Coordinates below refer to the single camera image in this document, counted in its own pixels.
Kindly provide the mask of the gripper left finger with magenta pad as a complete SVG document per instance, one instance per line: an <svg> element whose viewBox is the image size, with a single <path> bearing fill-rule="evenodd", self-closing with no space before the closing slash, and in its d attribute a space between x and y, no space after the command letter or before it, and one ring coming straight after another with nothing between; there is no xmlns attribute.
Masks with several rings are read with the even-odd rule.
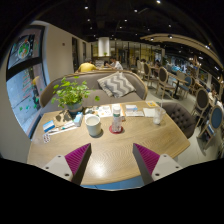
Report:
<svg viewBox="0 0 224 224"><path fill-rule="evenodd" d="M88 143L65 156L55 156L43 169L76 185L80 185L91 153L91 144Z"/></svg>

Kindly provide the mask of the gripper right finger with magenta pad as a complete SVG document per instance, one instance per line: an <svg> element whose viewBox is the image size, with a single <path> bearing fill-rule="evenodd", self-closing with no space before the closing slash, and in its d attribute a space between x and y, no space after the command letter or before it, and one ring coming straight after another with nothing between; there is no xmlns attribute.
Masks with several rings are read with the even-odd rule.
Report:
<svg viewBox="0 0 224 224"><path fill-rule="evenodd" d="M133 155L145 185L182 169L168 154L159 155L136 143L133 144Z"/></svg>

